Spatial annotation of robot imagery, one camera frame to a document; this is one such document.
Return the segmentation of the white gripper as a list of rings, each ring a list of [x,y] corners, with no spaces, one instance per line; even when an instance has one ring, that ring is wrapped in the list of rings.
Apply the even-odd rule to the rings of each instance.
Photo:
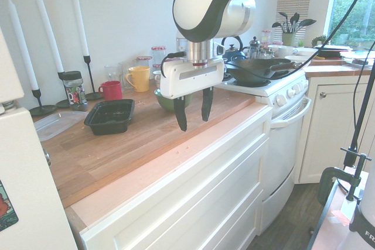
[[[224,75],[221,57],[208,60],[206,67],[197,69],[193,63],[172,60],[163,64],[160,90],[162,96],[173,100],[174,112],[182,131],[187,130],[185,96],[203,90],[202,120],[209,120],[213,102],[213,86],[220,84]]]

